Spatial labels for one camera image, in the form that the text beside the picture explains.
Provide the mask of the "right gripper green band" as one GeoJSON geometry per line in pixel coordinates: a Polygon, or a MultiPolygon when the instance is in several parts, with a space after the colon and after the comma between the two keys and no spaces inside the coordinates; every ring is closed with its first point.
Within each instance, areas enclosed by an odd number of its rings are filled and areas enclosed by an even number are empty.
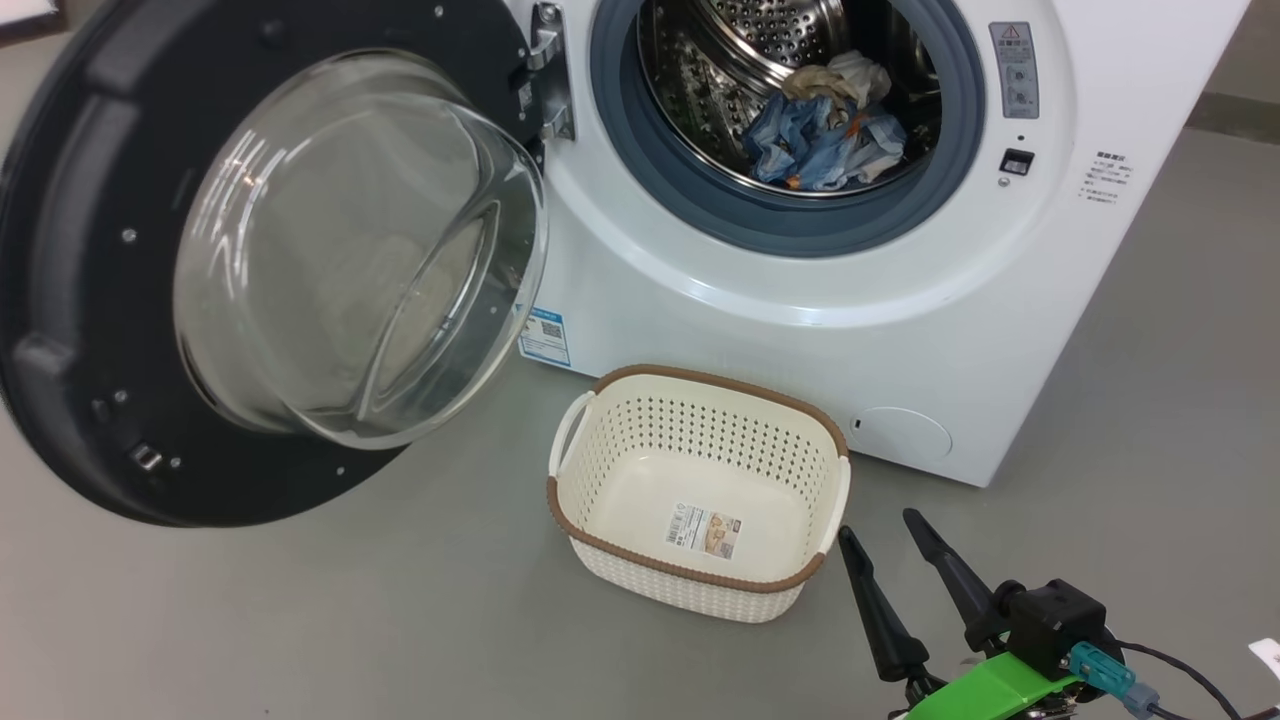
{"type": "MultiPolygon", "coordinates": [[[[972,651],[997,655],[1006,650],[1007,621],[995,593],[915,509],[902,519],[922,557],[940,574],[964,623],[972,651]]],[[[924,644],[908,633],[874,575],[874,564],[849,525],[838,529],[838,547],[867,637],[877,676],[882,682],[913,682],[927,675],[931,659],[924,644]]],[[[1010,719],[1080,679],[1043,676],[1012,655],[977,664],[968,674],[892,712],[892,719],[1010,719]]]]}

